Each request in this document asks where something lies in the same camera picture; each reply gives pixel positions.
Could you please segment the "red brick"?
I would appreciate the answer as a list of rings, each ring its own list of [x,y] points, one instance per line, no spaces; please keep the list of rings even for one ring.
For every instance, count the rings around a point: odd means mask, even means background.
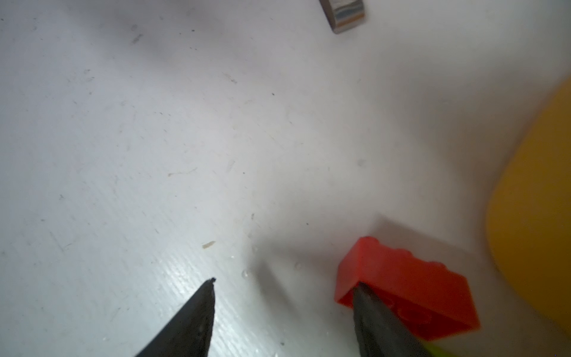
[[[365,284],[418,338],[428,342],[480,329],[467,279],[439,262],[361,237],[340,262],[334,299],[352,307]]]

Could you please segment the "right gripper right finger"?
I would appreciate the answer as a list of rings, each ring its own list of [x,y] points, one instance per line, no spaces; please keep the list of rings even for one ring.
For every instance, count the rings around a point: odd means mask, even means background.
[[[432,357],[433,354],[363,283],[353,290],[353,321],[362,357]]]

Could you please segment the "green brick top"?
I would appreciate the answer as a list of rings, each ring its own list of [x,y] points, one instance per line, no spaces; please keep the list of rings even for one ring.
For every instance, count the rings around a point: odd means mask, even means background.
[[[457,357],[456,355],[454,355],[453,353],[450,353],[440,347],[438,347],[437,345],[433,345],[432,343],[426,342],[426,341],[422,341],[424,347],[426,348],[426,350],[428,350],[432,356],[434,357]]]

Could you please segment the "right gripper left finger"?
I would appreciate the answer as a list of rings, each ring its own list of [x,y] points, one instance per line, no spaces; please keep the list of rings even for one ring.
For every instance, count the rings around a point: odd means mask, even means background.
[[[214,331],[215,282],[205,281],[137,357],[207,357]]]

